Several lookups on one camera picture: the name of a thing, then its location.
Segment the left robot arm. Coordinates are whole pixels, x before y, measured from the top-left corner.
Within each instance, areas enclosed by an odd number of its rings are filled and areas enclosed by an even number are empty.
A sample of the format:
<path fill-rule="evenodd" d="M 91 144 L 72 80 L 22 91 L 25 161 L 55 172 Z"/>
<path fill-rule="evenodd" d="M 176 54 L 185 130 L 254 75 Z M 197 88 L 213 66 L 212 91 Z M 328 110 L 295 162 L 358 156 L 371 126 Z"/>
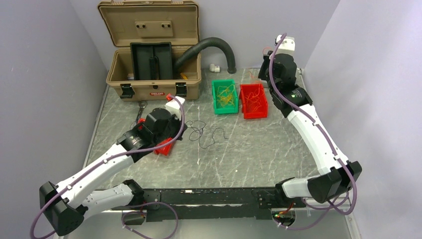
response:
<path fill-rule="evenodd" d="M 165 140 L 180 140 L 185 131 L 183 109 L 155 108 L 144 121 L 125 132 L 101 157 L 80 172 L 57 184 L 39 188 L 40 208 L 54 233 L 64 236 L 89 217 L 124 206 L 139 208 L 144 190 L 133 180 L 106 190 L 98 187 L 111 176 L 164 146 Z"/>

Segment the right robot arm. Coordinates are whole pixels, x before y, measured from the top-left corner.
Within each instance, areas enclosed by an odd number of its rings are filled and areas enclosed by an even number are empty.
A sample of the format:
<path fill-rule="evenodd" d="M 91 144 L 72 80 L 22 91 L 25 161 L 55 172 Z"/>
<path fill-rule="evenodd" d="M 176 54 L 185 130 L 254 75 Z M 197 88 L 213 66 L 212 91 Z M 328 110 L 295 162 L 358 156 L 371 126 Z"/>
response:
<path fill-rule="evenodd" d="M 348 159 L 320 122 L 309 94 L 296 83 L 293 56 L 278 53 L 271 62 L 272 53 L 263 56 L 258 77 L 267 82 L 273 104 L 300 134 L 319 172 L 314 177 L 281 181 L 276 185 L 274 200 L 281 207 L 298 198 L 331 201 L 356 185 L 362 167 L 358 161 Z"/>

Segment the white pipe elbow fitting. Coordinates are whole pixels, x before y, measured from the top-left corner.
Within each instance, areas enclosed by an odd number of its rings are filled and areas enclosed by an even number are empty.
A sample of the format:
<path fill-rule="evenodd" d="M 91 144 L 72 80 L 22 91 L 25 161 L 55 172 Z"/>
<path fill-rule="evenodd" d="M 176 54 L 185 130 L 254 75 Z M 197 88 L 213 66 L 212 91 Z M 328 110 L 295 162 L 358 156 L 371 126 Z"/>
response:
<path fill-rule="evenodd" d="M 215 64 L 209 65 L 209 70 L 213 73 L 219 73 L 220 72 L 220 66 Z"/>

